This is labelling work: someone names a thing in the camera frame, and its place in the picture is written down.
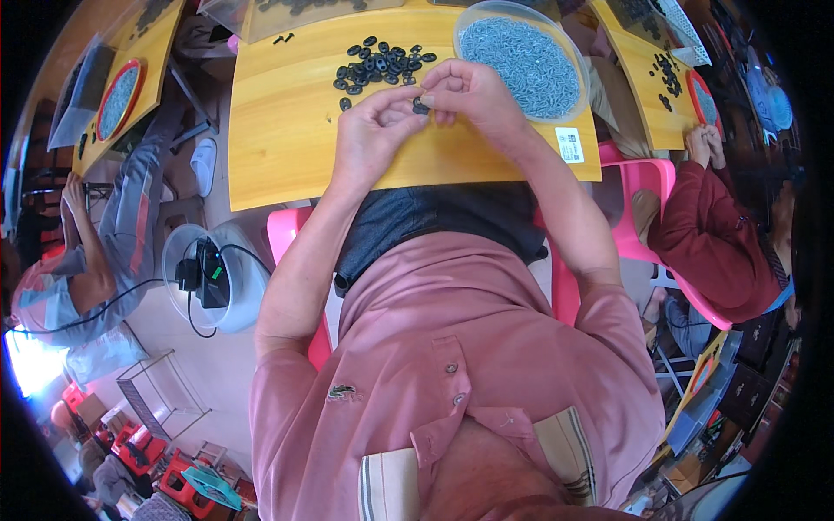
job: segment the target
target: bright window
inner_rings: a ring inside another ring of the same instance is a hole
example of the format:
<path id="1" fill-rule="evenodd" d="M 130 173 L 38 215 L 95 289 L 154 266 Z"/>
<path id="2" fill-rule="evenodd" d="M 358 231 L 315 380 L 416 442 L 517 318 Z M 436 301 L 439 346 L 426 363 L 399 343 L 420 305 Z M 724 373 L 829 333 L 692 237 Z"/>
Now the bright window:
<path id="1" fill-rule="evenodd" d="M 6 332 L 6 346 L 24 398 L 39 392 L 63 371 L 65 350 L 23 333 L 22 325 Z"/>

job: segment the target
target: brown shoe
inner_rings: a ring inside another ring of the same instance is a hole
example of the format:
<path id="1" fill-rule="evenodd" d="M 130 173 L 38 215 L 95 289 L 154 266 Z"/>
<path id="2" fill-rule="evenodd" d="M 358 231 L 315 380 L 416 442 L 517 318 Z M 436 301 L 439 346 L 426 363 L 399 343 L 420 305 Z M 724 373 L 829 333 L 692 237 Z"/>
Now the brown shoe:
<path id="1" fill-rule="evenodd" d="M 631 198 L 631 215 L 640 243 L 648 248 L 649 227 L 661 210 L 661 198 L 651 190 L 637 190 Z"/>

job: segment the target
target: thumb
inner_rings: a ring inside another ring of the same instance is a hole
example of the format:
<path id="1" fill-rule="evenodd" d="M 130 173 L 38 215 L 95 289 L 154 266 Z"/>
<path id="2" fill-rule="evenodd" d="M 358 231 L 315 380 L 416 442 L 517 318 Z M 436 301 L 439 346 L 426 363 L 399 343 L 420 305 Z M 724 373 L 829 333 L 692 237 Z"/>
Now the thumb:
<path id="1" fill-rule="evenodd" d="M 465 93 L 453 93 L 448 90 L 429 91 L 420 96 L 420 101 L 428 108 L 451 113 L 466 113 L 470 105 L 470 98 Z"/>
<path id="2" fill-rule="evenodd" d="M 393 127 L 389 127 L 389 135 L 396 141 L 397 146 L 399 146 L 406 139 L 423 130 L 428 123 L 429 117 L 424 114 L 408 116 Z"/>

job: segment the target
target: pink polo shirt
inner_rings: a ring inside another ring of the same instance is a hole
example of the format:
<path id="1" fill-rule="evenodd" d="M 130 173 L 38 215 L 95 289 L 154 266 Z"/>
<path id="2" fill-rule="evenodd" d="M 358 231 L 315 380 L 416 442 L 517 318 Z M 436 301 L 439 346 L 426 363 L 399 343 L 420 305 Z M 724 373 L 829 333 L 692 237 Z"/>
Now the pink polo shirt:
<path id="1" fill-rule="evenodd" d="M 617 508 L 664 430 L 622 288 L 553 318 L 509 249 L 464 233 L 380 257 L 342 307 L 321 372 L 263 357 L 249 400 L 262 519 L 417 519 L 464 415 L 512 442 L 576 504 Z"/>

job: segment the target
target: white perforated basket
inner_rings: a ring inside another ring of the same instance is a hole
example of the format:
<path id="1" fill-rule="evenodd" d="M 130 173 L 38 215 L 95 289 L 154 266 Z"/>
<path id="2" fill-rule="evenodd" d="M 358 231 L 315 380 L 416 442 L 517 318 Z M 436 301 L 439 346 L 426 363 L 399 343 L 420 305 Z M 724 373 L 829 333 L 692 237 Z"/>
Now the white perforated basket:
<path id="1" fill-rule="evenodd" d="M 698 33 L 695 32 L 695 28 L 692 27 L 692 22 L 689 21 L 689 17 L 683 12 L 683 8 L 677 0 L 659 0 L 659 2 L 663 8 L 663 12 L 666 14 L 666 18 L 672 22 L 675 28 L 683 31 L 693 42 L 697 42 L 693 47 L 672 49 L 672 56 L 690 67 L 712 65 L 710 55 L 706 53 L 704 44 L 701 43 L 701 39 L 698 37 Z"/>

